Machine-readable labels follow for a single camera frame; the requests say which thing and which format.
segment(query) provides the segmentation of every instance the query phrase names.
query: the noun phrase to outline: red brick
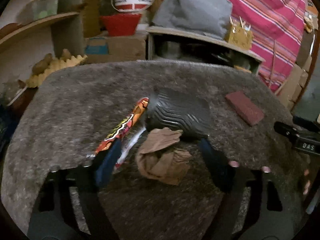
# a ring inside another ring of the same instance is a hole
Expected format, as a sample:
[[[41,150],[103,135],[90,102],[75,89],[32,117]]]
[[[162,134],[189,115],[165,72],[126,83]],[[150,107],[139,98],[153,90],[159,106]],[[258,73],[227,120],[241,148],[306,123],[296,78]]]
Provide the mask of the red brick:
[[[227,94],[226,99],[248,125],[253,126],[263,119],[264,113],[242,91]]]

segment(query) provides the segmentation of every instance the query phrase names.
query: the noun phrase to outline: felt surface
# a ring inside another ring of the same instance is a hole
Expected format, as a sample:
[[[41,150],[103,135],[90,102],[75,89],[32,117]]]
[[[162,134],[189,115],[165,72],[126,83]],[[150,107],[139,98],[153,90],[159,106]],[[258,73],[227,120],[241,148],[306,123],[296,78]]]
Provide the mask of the felt surface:
[[[300,220],[297,182],[307,163],[274,132],[275,121],[291,124],[292,117],[268,88],[252,74],[228,67],[141,61],[63,69],[41,85],[13,135],[2,180],[2,202],[24,232],[49,168],[80,164],[154,86],[206,99],[212,119],[210,142],[241,165],[269,166],[295,223]],[[226,94],[240,90],[265,114],[253,127],[225,100]],[[144,133],[131,153],[145,138]],[[223,194],[212,184],[196,144],[179,142],[177,147],[192,155],[191,168],[179,186],[142,177],[131,155],[127,167],[99,192],[121,239],[200,239],[211,223]],[[79,226],[86,230],[74,189],[72,197]],[[244,202],[242,219],[246,208]]]

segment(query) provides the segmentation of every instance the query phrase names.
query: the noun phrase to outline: striped fabric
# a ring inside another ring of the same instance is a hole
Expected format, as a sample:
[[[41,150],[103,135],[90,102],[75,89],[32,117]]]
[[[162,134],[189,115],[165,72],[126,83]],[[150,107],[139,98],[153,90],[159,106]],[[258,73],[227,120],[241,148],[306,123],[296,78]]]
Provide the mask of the striped fabric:
[[[275,91],[290,74],[304,29],[305,0],[230,0],[232,17],[242,17],[254,35],[252,51],[263,57],[259,75]],[[276,43],[273,75],[271,69]]]

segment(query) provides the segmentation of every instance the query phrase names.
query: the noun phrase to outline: egg carton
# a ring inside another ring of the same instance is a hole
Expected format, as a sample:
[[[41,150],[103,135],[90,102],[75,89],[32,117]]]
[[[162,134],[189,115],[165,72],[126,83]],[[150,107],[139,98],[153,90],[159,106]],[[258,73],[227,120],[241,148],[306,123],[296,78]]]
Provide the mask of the egg carton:
[[[26,80],[26,84],[29,88],[39,87],[51,73],[63,68],[78,66],[83,63],[86,58],[87,55],[84,55],[83,57],[81,55],[78,55],[77,57],[72,56],[71,59],[67,59],[66,61],[55,58],[50,62],[49,67],[42,74],[31,75],[30,78]]]

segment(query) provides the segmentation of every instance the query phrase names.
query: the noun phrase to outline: white wall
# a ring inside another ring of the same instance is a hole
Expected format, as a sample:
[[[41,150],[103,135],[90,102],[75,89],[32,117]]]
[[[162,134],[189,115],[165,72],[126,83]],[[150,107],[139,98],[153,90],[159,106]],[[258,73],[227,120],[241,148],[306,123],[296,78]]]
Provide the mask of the white wall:
[[[10,0],[0,16],[0,28],[17,21],[17,15],[29,0]],[[50,27],[38,30],[0,53],[0,97],[6,84],[29,78],[35,63],[45,54],[54,56]]]

